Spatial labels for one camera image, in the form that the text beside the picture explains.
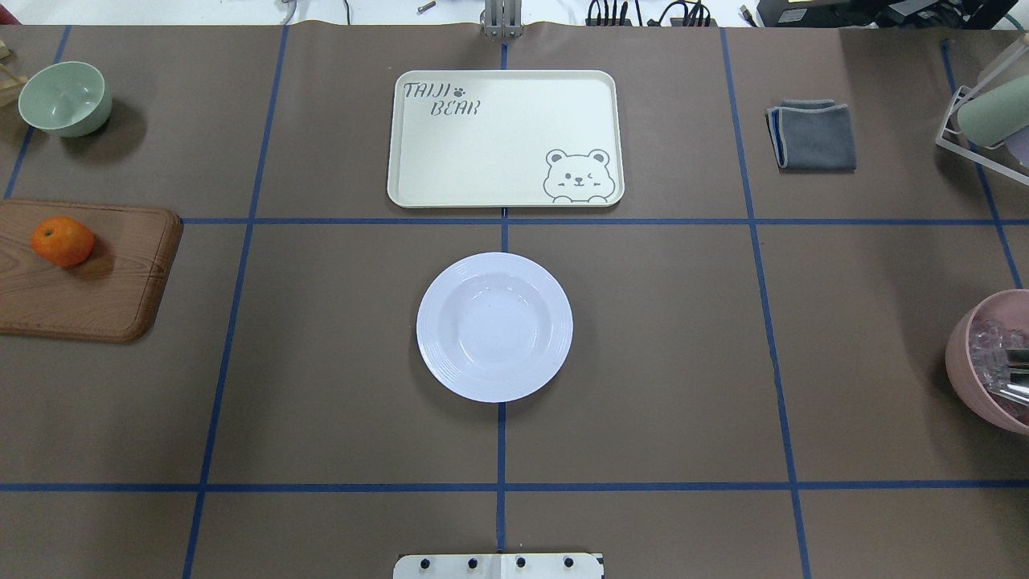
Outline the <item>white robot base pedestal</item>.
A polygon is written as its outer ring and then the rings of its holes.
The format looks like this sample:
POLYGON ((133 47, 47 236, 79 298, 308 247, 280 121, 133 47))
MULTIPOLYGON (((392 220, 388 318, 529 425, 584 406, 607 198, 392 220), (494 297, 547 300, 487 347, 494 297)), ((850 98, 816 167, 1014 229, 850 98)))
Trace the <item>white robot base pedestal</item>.
POLYGON ((393 578, 604 578, 601 554, 588 552, 409 554, 393 578))

